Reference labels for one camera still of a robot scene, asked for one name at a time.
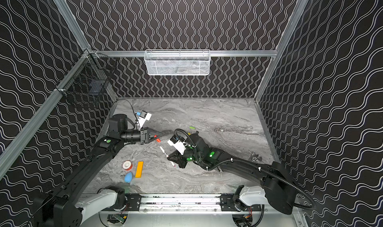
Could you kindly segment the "white pen pink accents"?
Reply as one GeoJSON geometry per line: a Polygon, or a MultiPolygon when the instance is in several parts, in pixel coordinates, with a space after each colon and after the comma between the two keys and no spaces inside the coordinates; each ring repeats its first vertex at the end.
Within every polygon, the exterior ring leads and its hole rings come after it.
{"type": "MultiPolygon", "coordinates": [[[[168,158],[169,155],[165,152],[164,148],[163,148],[162,146],[160,146],[160,149],[161,149],[161,151],[164,153],[164,155],[168,158]]],[[[175,165],[174,162],[172,162],[172,161],[169,161],[169,162],[172,164],[173,167],[176,167],[176,165],[175,165]]]]}

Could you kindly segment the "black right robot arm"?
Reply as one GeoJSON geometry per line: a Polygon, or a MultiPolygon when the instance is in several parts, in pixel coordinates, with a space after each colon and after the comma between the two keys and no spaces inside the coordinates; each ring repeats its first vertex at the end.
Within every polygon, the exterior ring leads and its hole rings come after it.
{"type": "Polygon", "coordinates": [[[188,134],[182,129],[174,131],[168,144],[175,151],[167,159],[181,169],[188,163],[194,163],[205,171],[219,170],[255,182],[264,190],[268,204],[283,214],[292,214],[293,208],[316,209],[313,198],[297,186],[289,172],[278,162],[258,164],[235,157],[209,146],[198,132],[188,134]]]}

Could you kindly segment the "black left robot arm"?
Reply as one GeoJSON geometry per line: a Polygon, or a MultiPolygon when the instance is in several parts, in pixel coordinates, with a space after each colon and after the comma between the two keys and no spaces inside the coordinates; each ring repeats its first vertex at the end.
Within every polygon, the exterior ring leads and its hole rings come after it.
{"type": "Polygon", "coordinates": [[[125,114],[113,115],[108,123],[106,136],[95,143],[90,156],[63,183],[34,199],[30,218],[33,227],[78,227],[105,208],[125,207],[125,195],[117,187],[106,188],[85,206],[78,204],[78,200],[93,178],[126,144],[148,144],[163,133],[148,127],[137,129],[138,122],[125,114]]]}

